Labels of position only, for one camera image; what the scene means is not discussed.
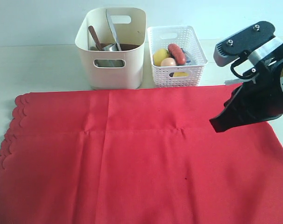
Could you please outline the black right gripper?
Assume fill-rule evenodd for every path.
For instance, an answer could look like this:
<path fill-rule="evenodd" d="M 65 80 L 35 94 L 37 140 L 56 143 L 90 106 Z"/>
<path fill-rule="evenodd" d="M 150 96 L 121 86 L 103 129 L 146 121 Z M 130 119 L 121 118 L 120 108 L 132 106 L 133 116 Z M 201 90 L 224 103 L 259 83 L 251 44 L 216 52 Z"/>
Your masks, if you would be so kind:
<path fill-rule="evenodd" d="M 225 109 L 209 119 L 215 132 L 277 119 L 283 115 L 283 55 L 275 53 L 251 70 L 254 79 L 233 90 Z"/>

